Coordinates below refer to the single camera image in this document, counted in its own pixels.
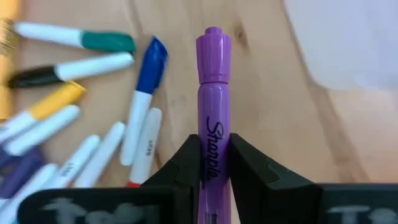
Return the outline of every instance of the purple sharpie marker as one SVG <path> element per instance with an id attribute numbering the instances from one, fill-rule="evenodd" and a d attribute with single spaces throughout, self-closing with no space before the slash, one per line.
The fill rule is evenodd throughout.
<path id="1" fill-rule="evenodd" d="M 43 154 L 37 146 L 17 161 L 13 170 L 0 184 L 0 209 L 45 164 Z"/>
<path id="2" fill-rule="evenodd" d="M 203 147 L 198 223 L 231 223 L 231 197 L 226 150 L 230 132 L 229 76 L 231 38 L 210 27 L 197 38 L 200 87 L 198 132 Z"/>

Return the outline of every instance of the wood grain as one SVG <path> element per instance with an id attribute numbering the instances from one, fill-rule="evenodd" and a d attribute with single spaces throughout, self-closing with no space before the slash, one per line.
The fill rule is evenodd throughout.
<path id="1" fill-rule="evenodd" d="M 103 136 L 127 119 L 142 54 L 156 35 L 170 60 L 152 106 L 164 112 L 156 171 L 197 132 L 195 39 L 219 26 L 233 38 L 232 130 L 263 153 L 315 182 L 395 182 L 398 179 L 394 92 L 331 91 L 308 75 L 280 0 L 27 1 L 24 19 L 84 29 L 129 32 L 137 39 L 133 68 L 82 80 L 81 116 L 44 144 L 61 164 L 90 134 Z M 21 43 L 20 68 L 97 55 L 33 40 Z M 17 91 L 25 108 L 56 86 Z M 118 155 L 99 186 L 123 186 L 129 172 Z M 238 222 L 234 211 L 234 223 Z"/>

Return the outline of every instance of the green marker cap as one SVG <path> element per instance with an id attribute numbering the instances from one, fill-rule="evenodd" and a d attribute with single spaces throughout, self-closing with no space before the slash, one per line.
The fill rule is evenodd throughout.
<path id="1" fill-rule="evenodd" d="M 120 32 L 84 31 L 81 44 L 86 49 L 109 52 L 135 52 L 136 43 L 129 34 Z"/>

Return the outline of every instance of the marker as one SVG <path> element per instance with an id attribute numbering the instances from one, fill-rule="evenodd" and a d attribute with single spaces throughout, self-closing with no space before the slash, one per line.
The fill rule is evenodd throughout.
<path id="1" fill-rule="evenodd" d="M 134 39 L 123 32 L 89 31 L 33 22 L 17 22 L 14 28 L 25 38 L 73 47 L 111 52 L 135 52 L 137 50 Z"/>
<path id="2" fill-rule="evenodd" d="M 7 121 L 0 128 L 0 143 L 33 126 L 40 120 L 48 118 L 64 106 L 75 102 L 84 92 L 85 89 L 75 82 L 68 82 L 62 85 L 58 90 L 55 90 L 55 92 L 45 97 L 34 106 L 21 111 L 15 117 Z"/>
<path id="3" fill-rule="evenodd" d="M 198 133 L 203 146 L 204 178 L 198 223 L 231 223 L 227 146 L 230 132 L 229 76 L 231 38 L 210 27 L 197 38 Z"/>
<path id="4" fill-rule="evenodd" d="M 88 188 L 94 187 L 101 176 L 106 165 L 111 160 L 112 155 L 122 140 L 125 125 L 122 122 L 115 123 L 99 144 L 94 156 L 90 159 L 83 172 L 75 181 L 74 187 Z"/>
<path id="5" fill-rule="evenodd" d="M 44 164 L 43 154 L 37 146 L 19 159 L 0 184 L 0 210 Z"/>
<path id="6" fill-rule="evenodd" d="M 47 164 L 35 173 L 33 178 L 28 181 L 11 199 L 7 207 L 0 213 L 1 224 L 11 224 L 17 217 L 19 204 L 31 194 L 41 190 L 53 177 L 58 170 L 57 165 Z"/>
<path id="7" fill-rule="evenodd" d="M 131 166 L 134 160 L 142 124 L 149 109 L 152 94 L 162 81 L 167 57 L 167 49 L 160 40 L 154 37 L 145 53 L 136 90 L 132 97 L 129 122 L 120 153 L 120 163 L 124 166 Z"/>
<path id="8" fill-rule="evenodd" d="M 129 52 L 113 53 L 19 72 L 8 81 L 8 85 L 11 88 L 29 88 L 62 83 L 125 69 L 133 63 L 134 58 Z"/>
<path id="9" fill-rule="evenodd" d="M 18 35 L 13 25 L 21 9 L 20 0 L 0 1 L 0 122 L 12 114 L 11 91 L 7 81 L 14 72 Z"/>
<path id="10" fill-rule="evenodd" d="M 159 135 L 161 122 L 162 111 L 158 108 L 150 109 L 142 127 L 127 187 L 139 187 L 149 178 L 152 163 L 154 162 L 156 140 Z"/>
<path id="11" fill-rule="evenodd" d="M 77 173 L 87 164 L 99 143 L 99 136 L 92 135 L 87 137 L 72 157 L 63 164 L 62 168 L 50 181 L 50 184 L 46 186 L 46 189 L 62 189 L 67 187 Z"/>
<path id="12" fill-rule="evenodd" d="M 13 156 L 23 156 L 33 146 L 41 144 L 70 124 L 77 118 L 79 110 L 76 105 L 68 105 L 24 134 L 6 142 L 2 147 L 3 152 L 0 153 L 3 157 L 1 158 L 0 167 L 3 167 Z"/>

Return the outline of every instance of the blue marker cap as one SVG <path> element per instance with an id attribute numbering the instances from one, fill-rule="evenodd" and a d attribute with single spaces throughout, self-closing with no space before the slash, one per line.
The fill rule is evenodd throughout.
<path id="1" fill-rule="evenodd" d="M 156 37 L 150 42 L 139 72 L 137 91 L 153 94 L 159 87 L 169 54 L 164 44 Z"/>

